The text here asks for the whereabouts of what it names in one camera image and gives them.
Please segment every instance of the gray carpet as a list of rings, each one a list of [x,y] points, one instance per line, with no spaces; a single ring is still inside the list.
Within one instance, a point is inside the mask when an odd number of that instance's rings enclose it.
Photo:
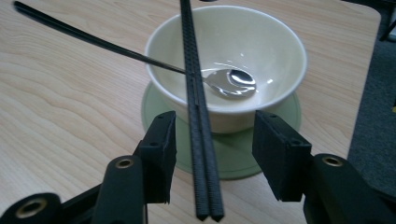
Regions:
[[[375,8],[382,16],[378,39],[389,27],[392,5],[347,0]],[[348,160],[368,184],[396,198],[396,43],[376,41]]]

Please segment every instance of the green plate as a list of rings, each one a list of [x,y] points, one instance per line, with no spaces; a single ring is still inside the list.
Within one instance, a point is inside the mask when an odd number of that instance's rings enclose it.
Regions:
[[[152,83],[149,83],[142,101],[142,122],[145,130],[159,114],[172,110],[162,99]],[[294,93],[284,102],[271,108],[269,112],[277,114],[295,130],[300,129],[301,109]],[[176,167],[192,173],[191,149],[188,124],[180,118],[176,120],[177,163]],[[253,129],[239,133],[214,134],[213,144],[218,162],[219,178],[238,179],[261,172],[260,166],[251,154]]]

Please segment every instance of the bowl rim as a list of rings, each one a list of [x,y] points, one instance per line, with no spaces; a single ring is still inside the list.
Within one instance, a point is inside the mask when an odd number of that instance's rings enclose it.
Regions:
[[[286,31],[288,31],[290,33],[291,36],[294,37],[294,39],[297,42],[298,48],[301,50],[302,53],[302,58],[303,58],[303,64],[302,64],[302,69],[300,71],[300,74],[297,78],[297,80],[293,83],[293,85],[285,92],[283,92],[282,94],[280,94],[279,96],[277,96],[276,98],[272,99],[271,101],[266,102],[264,105],[252,105],[252,106],[244,106],[243,108],[226,108],[226,109],[221,109],[221,108],[213,108],[211,106],[207,106],[207,110],[211,113],[220,113],[220,114],[245,114],[245,113],[250,113],[250,112],[254,112],[256,110],[263,110],[264,108],[268,108],[271,107],[273,105],[277,105],[280,102],[284,101],[287,97],[289,97],[290,95],[292,95],[297,88],[300,86],[300,84],[302,83],[305,75],[306,75],[306,69],[307,69],[307,54],[306,54],[306,50],[304,47],[303,42],[301,41],[301,39],[299,38],[299,36],[297,36],[297,34],[295,34],[288,25],[286,25],[286,23],[284,23],[283,21],[280,21],[279,19],[261,12],[259,10],[256,9],[252,9],[252,8],[248,8],[248,7],[238,7],[238,6],[208,6],[208,7],[197,7],[194,8],[192,11],[200,11],[200,10],[205,10],[208,8],[239,8],[239,9],[243,9],[245,11],[251,11],[257,14],[261,14],[264,17],[267,17],[277,23],[279,23]],[[158,26],[154,32],[150,35],[148,42],[145,46],[145,55],[148,56],[149,55],[149,51],[150,51],[150,46],[151,46],[151,42],[153,41],[154,37],[156,36],[156,34],[170,21],[176,20],[177,18],[180,17],[180,14],[177,14],[175,16],[172,16],[171,18],[167,19],[166,21],[164,21],[160,26]],[[148,75],[150,76],[150,81],[154,84],[154,86],[157,87],[157,89],[164,95],[172,98],[173,101],[176,101],[178,104],[180,105],[185,105],[187,106],[187,99],[183,100],[177,96],[175,96],[172,92],[168,91],[166,88],[164,88],[160,82],[155,78],[155,76],[153,75],[153,71],[152,71],[152,67],[154,65],[150,65],[148,63],[146,63],[146,70],[148,71]]]

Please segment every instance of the table surface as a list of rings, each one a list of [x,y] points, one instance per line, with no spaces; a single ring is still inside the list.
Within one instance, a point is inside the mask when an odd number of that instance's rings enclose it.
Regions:
[[[127,49],[179,13],[176,0],[23,3]],[[371,8],[337,0],[221,0],[193,7],[250,7],[285,22],[303,41],[308,69],[297,90],[300,134],[313,154],[347,156],[379,23]],[[63,201],[102,181],[145,132],[141,62],[61,34],[0,2],[0,213],[39,192]],[[281,203],[263,174],[221,181],[223,223],[305,223],[302,203]],[[191,175],[175,170],[170,204],[150,204],[150,223],[200,223]]]

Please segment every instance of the ceramic bowl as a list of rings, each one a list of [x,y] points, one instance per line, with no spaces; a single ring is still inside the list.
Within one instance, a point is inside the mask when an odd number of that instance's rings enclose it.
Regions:
[[[213,133],[235,133],[253,126],[256,110],[277,105],[293,94],[307,65],[299,37],[283,22],[263,12],[231,6],[193,10],[202,75],[234,68],[248,72],[257,91],[246,99],[220,96],[206,84],[205,97]],[[150,36],[146,55],[184,68],[180,16],[165,21]],[[164,101],[188,122],[185,76],[147,65]]]

